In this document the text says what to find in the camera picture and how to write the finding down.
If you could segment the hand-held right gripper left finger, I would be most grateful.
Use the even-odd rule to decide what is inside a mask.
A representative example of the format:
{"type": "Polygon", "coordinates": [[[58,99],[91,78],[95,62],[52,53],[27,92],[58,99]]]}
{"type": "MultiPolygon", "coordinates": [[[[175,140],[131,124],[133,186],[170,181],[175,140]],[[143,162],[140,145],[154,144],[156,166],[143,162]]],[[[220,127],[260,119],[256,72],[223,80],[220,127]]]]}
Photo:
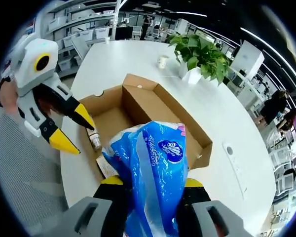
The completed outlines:
{"type": "Polygon", "coordinates": [[[56,236],[123,236],[129,195],[119,176],[103,180],[93,197],[84,197],[64,213],[56,226],[56,236]]]}

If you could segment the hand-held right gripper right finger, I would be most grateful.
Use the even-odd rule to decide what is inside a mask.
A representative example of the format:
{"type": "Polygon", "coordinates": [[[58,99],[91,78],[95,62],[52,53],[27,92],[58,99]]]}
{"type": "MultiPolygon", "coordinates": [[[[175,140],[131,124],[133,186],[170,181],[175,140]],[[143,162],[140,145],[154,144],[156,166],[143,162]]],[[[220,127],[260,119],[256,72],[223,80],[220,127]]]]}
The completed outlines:
{"type": "Polygon", "coordinates": [[[246,237],[241,217],[219,200],[211,200],[203,185],[187,178],[177,207],[180,237],[246,237]]]}

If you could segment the person's left hand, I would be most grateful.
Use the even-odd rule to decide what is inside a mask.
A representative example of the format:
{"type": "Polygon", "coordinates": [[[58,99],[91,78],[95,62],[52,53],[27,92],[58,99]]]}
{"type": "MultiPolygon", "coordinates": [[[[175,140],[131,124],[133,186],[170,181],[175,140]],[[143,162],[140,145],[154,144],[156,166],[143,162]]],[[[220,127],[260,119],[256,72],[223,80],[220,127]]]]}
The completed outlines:
{"type": "Polygon", "coordinates": [[[0,103],[8,113],[18,112],[17,89],[14,81],[4,81],[0,88],[0,103]]]}

